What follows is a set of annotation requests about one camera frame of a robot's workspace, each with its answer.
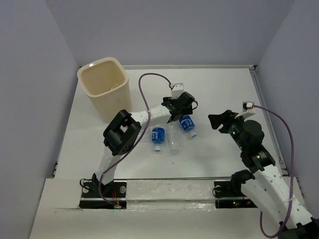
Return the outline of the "bottle blue label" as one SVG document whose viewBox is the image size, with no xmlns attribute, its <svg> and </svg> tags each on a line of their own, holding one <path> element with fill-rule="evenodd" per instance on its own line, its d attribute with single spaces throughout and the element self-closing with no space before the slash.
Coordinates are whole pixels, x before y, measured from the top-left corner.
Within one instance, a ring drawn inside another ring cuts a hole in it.
<svg viewBox="0 0 319 239">
<path fill-rule="evenodd" d="M 195 124 L 189 115 L 185 115 L 179 119 L 179 123 L 185 134 L 190 138 L 196 137 Z"/>
<path fill-rule="evenodd" d="M 165 129 L 162 126 L 153 127 L 152 144 L 156 153 L 161 152 L 165 144 Z"/>
</svg>

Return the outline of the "clear bottle without label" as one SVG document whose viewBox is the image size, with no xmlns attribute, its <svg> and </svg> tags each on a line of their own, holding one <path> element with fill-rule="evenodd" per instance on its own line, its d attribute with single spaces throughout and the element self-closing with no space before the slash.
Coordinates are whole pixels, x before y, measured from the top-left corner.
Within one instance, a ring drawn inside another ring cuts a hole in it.
<svg viewBox="0 0 319 239">
<path fill-rule="evenodd" d="M 169 124 L 167 128 L 167 140 L 170 154 L 177 155 L 180 151 L 179 146 L 179 133 L 176 125 Z"/>
</svg>

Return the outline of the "clear crushed bottle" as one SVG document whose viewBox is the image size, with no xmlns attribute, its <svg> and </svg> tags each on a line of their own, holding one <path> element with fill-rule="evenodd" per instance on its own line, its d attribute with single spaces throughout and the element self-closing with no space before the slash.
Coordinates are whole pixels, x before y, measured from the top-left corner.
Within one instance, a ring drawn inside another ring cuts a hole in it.
<svg viewBox="0 0 319 239">
<path fill-rule="evenodd" d="M 144 128 L 141 129 L 137 136 L 137 140 L 135 143 L 149 143 L 152 141 L 152 128 L 148 127 L 144 132 Z"/>
</svg>

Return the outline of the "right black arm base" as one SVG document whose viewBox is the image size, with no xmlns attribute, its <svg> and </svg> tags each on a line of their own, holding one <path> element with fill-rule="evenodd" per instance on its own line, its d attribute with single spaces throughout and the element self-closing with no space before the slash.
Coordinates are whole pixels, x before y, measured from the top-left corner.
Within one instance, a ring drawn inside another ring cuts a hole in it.
<svg viewBox="0 0 319 239">
<path fill-rule="evenodd" d="M 247 196 L 233 189 L 230 181 L 215 181 L 212 194 L 217 209 L 257 208 Z"/>
</svg>

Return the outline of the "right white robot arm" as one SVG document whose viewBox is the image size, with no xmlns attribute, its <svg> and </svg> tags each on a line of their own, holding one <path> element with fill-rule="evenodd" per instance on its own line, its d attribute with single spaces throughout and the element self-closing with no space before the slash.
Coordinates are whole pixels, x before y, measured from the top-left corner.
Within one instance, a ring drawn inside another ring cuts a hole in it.
<svg viewBox="0 0 319 239">
<path fill-rule="evenodd" d="M 300 203 L 287 185 L 276 162 L 262 145 L 264 132 L 254 120 L 246 120 L 250 112 L 235 113 L 226 110 L 220 115 L 209 115 L 211 127 L 229 134 L 241 150 L 246 166 L 232 174 L 229 189 L 234 195 L 245 195 L 260 210 L 271 217 L 279 230 L 270 238 L 317 239 L 319 221 Z"/>
</svg>

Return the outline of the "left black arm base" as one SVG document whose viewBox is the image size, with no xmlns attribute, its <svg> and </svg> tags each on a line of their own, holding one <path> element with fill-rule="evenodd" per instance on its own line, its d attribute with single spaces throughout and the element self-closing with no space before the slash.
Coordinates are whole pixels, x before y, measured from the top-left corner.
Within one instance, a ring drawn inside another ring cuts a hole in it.
<svg viewBox="0 0 319 239">
<path fill-rule="evenodd" d="M 114 180 L 108 185 L 101 185 L 99 194 L 98 182 L 91 179 L 81 179 L 79 182 L 82 192 L 79 202 L 81 209 L 120 210 L 127 208 L 127 181 Z"/>
</svg>

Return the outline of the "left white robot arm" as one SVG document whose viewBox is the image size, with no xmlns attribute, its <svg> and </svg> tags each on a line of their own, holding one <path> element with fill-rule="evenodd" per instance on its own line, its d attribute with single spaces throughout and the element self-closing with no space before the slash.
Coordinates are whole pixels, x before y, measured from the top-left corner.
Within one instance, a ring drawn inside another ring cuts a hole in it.
<svg viewBox="0 0 319 239">
<path fill-rule="evenodd" d="M 130 113 L 119 111 L 103 132 L 104 154 L 98 169 L 92 176 L 93 191 L 100 197 L 110 192 L 115 170 L 119 162 L 135 147 L 146 130 L 155 125 L 178 121 L 185 115 L 191 115 L 196 99 L 188 92 L 173 99 L 163 98 L 163 102 L 154 108 Z"/>
</svg>

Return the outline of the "beige plastic bin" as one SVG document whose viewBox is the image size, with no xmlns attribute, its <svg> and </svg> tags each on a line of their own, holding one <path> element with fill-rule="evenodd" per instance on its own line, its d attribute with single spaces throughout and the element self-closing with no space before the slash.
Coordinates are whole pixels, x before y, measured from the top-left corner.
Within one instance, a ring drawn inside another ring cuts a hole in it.
<svg viewBox="0 0 319 239">
<path fill-rule="evenodd" d="M 106 57 L 84 65 L 77 77 L 103 121 L 111 122 L 120 110 L 132 110 L 129 77 L 116 58 Z"/>
</svg>

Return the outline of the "white taped front rail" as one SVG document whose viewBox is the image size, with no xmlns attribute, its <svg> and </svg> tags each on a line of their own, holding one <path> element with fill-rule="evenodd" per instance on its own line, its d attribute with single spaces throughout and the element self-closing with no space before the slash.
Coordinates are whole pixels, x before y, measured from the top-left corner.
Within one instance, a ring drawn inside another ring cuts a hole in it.
<svg viewBox="0 0 319 239">
<path fill-rule="evenodd" d="M 210 179 L 129 180 L 128 210 L 210 210 L 214 208 Z"/>
</svg>

